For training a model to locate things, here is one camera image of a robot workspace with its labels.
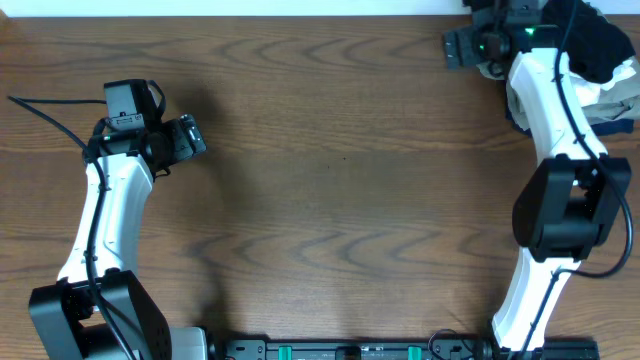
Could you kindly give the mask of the black polo shirt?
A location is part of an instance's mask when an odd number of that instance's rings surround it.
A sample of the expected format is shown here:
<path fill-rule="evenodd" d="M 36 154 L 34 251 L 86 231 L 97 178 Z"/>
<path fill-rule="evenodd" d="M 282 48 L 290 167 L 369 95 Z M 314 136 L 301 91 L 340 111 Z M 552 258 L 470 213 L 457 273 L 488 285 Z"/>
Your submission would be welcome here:
<path fill-rule="evenodd" d="M 569 68 L 604 84 L 612 71 L 636 55 L 629 37 L 583 1 L 465 1 L 484 62 L 509 65 L 520 52 L 561 48 Z"/>

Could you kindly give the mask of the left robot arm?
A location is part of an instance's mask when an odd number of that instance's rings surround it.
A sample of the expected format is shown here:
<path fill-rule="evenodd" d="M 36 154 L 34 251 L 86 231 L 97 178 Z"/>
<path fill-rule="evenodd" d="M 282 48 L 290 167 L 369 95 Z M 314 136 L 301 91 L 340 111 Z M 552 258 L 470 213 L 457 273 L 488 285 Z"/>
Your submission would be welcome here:
<path fill-rule="evenodd" d="M 55 284 L 36 288 L 29 314 L 51 359 L 205 359 L 199 327 L 169 326 L 137 278 L 138 242 L 155 169 L 202 153 L 206 144 L 186 114 L 152 131 L 102 133 L 88 142 L 87 195 L 73 249 Z"/>

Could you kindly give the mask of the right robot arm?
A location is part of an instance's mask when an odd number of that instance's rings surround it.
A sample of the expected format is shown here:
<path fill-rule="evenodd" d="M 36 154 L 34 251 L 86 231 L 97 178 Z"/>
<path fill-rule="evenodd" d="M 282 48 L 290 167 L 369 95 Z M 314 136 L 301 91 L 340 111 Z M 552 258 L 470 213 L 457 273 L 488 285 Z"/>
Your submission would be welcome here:
<path fill-rule="evenodd" d="M 632 171 L 599 140 L 573 77 L 603 85 L 630 60 L 629 37 L 582 1 L 468 0 L 469 26 L 443 37 L 451 69 L 485 65 L 513 91 L 527 119 L 538 165 L 512 210 L 519 247 L 505 300 L 488 339 L 451 335 L 441 358 L 595 359 L 589 339 L 547 339 L 567 281 L 602 245 L 617 218 L 632 223 Z"/>

